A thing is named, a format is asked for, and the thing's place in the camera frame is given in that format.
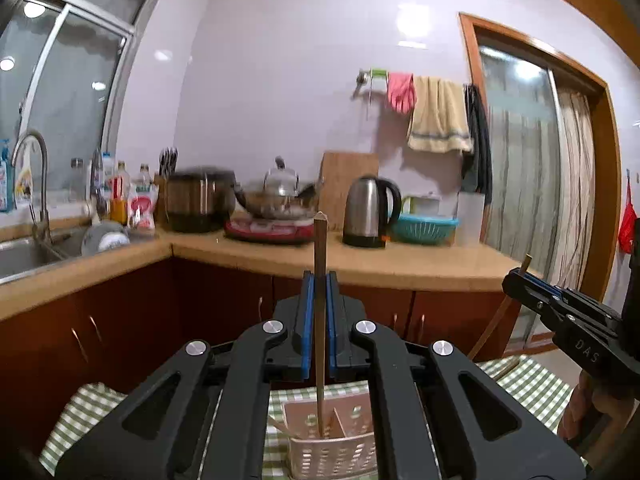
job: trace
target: red mesh bag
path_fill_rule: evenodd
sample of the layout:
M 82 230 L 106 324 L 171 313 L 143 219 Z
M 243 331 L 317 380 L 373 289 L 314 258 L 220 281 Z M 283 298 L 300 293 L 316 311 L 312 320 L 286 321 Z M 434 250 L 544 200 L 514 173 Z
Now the red mesh bag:
M 622 217 L 622 225 L 618 233 L 618 243 L 620 249 L 626 254 L 631 254 L 634 245 L 634 223 L 636 222 L 636 212 L 631 203 L 631 184 L 629 183 L 629 175 L 626 174 L 626 205 L 625 213 Z

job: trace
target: teal plastic basket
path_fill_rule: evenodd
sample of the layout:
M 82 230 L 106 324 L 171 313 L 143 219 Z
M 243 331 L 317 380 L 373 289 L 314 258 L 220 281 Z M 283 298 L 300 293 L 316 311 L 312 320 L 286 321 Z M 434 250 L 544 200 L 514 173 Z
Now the teal plastic basket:
M 432 218 L 401 214 L 392 225 L 394 240 L 409 244 L 435 245 L 447 238 L 458 225 L 457 218 Z

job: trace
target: black cloth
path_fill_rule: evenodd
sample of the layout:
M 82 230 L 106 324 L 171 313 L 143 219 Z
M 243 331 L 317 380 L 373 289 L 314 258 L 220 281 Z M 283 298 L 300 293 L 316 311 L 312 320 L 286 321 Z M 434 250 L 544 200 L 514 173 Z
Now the black cloth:
M 460 191 L 483 193 L 484 205 L 491 203 L 494 189 L 491 171 L 489 126 L 486 122 L 482 97 L 476 85 L 465 88 L 466 121 L 474 142 L 473 153 L 462 155 L 462 186 Z

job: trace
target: metal bolt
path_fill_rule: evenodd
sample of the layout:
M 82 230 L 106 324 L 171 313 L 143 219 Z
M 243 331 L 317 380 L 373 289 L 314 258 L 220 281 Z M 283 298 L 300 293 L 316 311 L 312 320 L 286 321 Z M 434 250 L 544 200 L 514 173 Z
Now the metal bolt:
M 203 341 L 191 341 L 186 348 L 189 355 L 202 355 L 206 349 L 207 344 Z
M 356 323 L 356 330 L 361 334 L 370 334 L 372 332 L 375 332 L 376 324 L 373 321 L 364 319 Z
M 438 355 L 451 355 L 453 353 L 453 345 L 449 341 L 436 341 L 432 348 Z
M 283 328 L 284 328 L 284 325 L 281 322 L 279 322 L 277 319 L 270 319 L 268 321 L 265 321 L 264 325 L 262 326 L 262 329 L 267 334 L 277 334 L 278 332 L 282 332 Z

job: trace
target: wooden countertop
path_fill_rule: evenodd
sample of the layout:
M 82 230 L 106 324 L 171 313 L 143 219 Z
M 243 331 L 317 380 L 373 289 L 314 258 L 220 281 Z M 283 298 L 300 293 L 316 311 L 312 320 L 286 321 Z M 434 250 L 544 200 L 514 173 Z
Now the wooden countertop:
M 77 290 L 105 282 L 171 256 L 223 267 L 299 278 L 313 269 L 313 244 L 276 246 L 239 242 L 222 232 L 188 235 L 159 232 L 158 237 L 33 276 L 0 285 L 0 320 Z M 341 283 L 409 290 L 496 291 L 518 262 L 485 246 L 424 247 L 388 243 L 385 249 L 344 245 L 340 235 L 327 240 L 327 269 Z

